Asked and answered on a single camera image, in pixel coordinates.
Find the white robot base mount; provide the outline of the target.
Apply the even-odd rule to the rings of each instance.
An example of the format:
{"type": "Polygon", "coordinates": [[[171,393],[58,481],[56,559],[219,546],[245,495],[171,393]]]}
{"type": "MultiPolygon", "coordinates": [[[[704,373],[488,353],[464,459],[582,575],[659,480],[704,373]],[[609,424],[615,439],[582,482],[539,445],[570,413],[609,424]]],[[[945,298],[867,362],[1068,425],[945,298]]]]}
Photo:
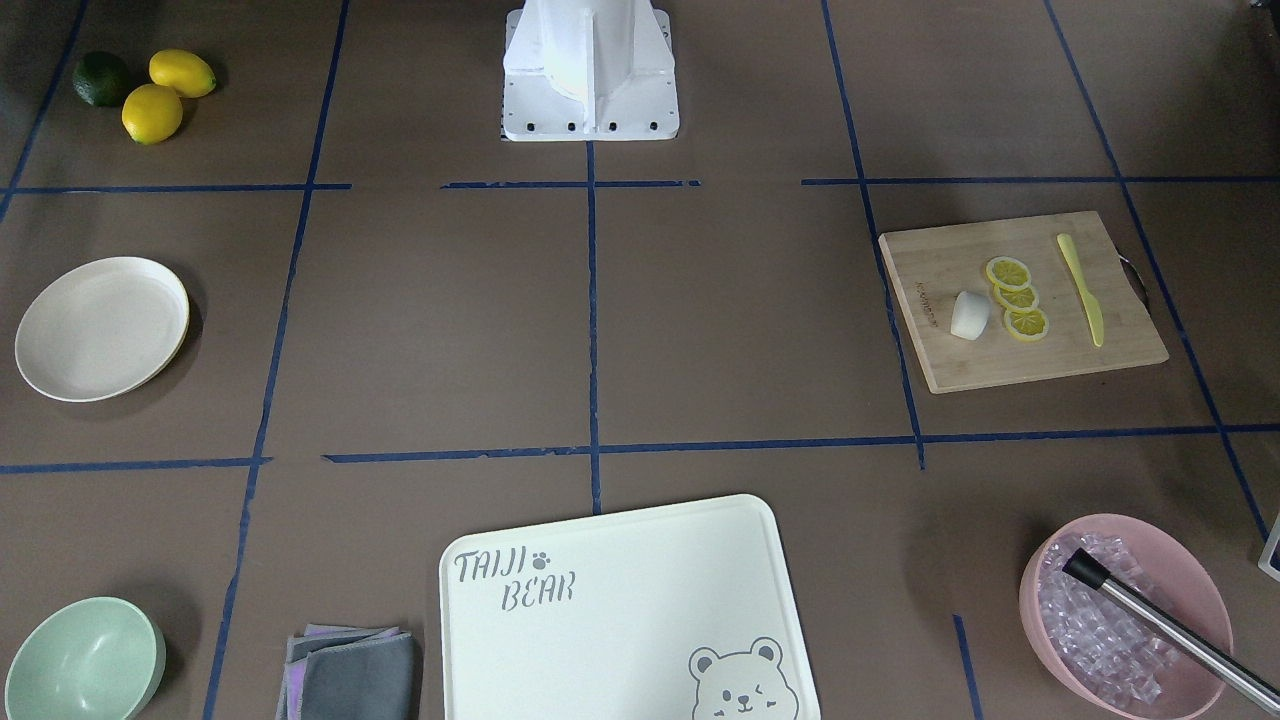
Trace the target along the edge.
{"type": "Polygon", "coordinates": [[[649,1],[526,1],[506,17],[503,72],[507,141],[678,135],[671,20],[649,1]]]}

